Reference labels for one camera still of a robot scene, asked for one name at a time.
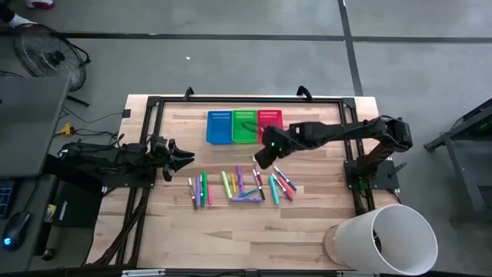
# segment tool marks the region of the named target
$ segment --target blue marker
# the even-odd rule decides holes
[[[275,205],[278,205],[280,203],[278,201],[278,194],[277,194],[277,189],[275,188],[275,180],[274,176],[270,175],[270,187],[271,187],[271,194],[274,196],[274,203]]]
[[[288,184],[288,185],[289,185],[289,186],[290,186],[293,190],[295,190],[295,191],[297,191],[297,190],[298,190],[298,188],[296,188],[296,187],[295,187],[295,185],[294,185],[294,184],[292,184],[291,180],[289,180],[289,178],[287,178],[287,176],[286,176],[284,173],[282,173],[282,171],[280,171],[280,169],[278,169],[278,167],[277,167],[276,165],[274,165],[274,169],[275,169],[275,171],[277,171],[277,172],[278,172],[278,174],[279,174],[279,175],[280,175],[280,176],[281,176],[281,177],[285,180],[285,182],[286,182],[286,183],[287,183],[287,184]]]
[[[248,195],[250,195],[250,194],[252,194],[252,193],[255,193],[255,192],[257,192],[257,191],[258,191],[258,189],[252,189],[252,190],[251,190],[251,191],[249,191],[249,192],[242,192],[242,193],[240,193],[240,194],[238,195],[238,197],[246,197],[246,196],[248,196]]]

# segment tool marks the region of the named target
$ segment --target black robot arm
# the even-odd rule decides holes
[[[321,122],[302,122],[290,124],[284,131],[269,126],[264,130],[264,148],[254,157],[263,169],[270,166],[276,158],[283,158],[292,152],[312,150],[322,145],[340,140],[377,139],[380,144],[369,154],[357,158],[360,175],[371,175],[377,166],[394,152],[405,152],[412,147],[410,129],[401,118],[386,115],[362,122],[325,125]]]
[[[147,143],[119,145],[122,138],[120,135],[111,145],[70,142],[58,153],[56,172],[49,173],[65,176],[63,179],[72,183],[85,176],[104,182],[107,187],[145,187],[153,185],[157,169],[162,168],[165,181],[170,182],[171,171],[176,172],[194,161],[194,153],[180,150],[174,139],[152,136],[148,148]]]

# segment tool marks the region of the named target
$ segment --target plastic basket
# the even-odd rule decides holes
[[[232,141],[236,143],[255,143],[257,139],[256,111],[232,112]]]
[[[207,142],[231,144],[232,112],[210,111],[207,116]]]
[[[268,126],[275,126],[282,128],[284,122],[282,121],[281,110],[259,110],[258,111],[258,142],[261,143],[263,137],[263,128]]]

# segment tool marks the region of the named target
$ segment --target orange marker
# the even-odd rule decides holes
[[[285,180],[280,177],[278,178],[278,181],[280,181],[280,183],[282,183],[282,185],[285,187],[285,190],[292,196],[294,196],[294,191],[292,190],[292,188],[285,182]]]

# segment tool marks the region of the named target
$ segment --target electric fan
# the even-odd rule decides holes
[[[14,52],[24,69],[34,77],[60,76],[70,80],[70,92],[79,90],[87,78],[86,51],[63,35],[40,24],[23,24],[14,30]],[[83,52],[83,60],[78,51]]]

